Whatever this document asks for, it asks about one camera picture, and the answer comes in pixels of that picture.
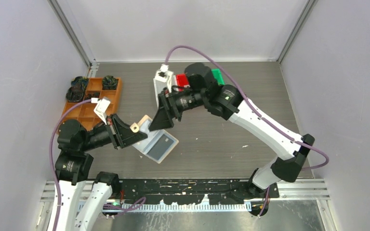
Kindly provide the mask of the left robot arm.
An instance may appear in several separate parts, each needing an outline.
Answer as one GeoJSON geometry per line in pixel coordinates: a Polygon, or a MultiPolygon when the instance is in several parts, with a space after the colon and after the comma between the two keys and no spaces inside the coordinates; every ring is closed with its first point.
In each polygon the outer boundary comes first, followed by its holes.
{"type": "Polygon", "coordinates": [[[116,173],[97,174],[91,193],[81,210],[80,197],[86,185],[93,157],[88,151],[112,144],[115,149],[132,146],[148,135],[137,124],[128,125],[116,114],[87,130],[78,120],[68,119],[58,129],[60,154],[54,163],[55,195],[48,229],[90,231],[106,201],[117,198],[122,186],[116,173]]]}

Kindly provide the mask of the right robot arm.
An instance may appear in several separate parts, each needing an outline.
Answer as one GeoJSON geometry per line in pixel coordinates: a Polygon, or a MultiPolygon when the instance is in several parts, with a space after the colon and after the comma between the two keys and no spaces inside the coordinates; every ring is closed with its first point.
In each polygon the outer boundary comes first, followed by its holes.
{"type": "Polygon", "coordinates": [[[186,67],[187,88],[173,85],[172,76],[166,64],[156,71],[154,79],[165,86],[158,94],[158,110],[148,127],[150,131],[172,128],[173,121],[180,121],[184,111],[204,106],[212,115],[244,128],[276,153],[275,160],[255,170],[250,177],[248,191],[251,196],[261,197],[270,185],[280,180],[295,182],[314,137],[301,136],[267,119],[237,87],[220,85],[212,70],[203,63],[186,67]]]}

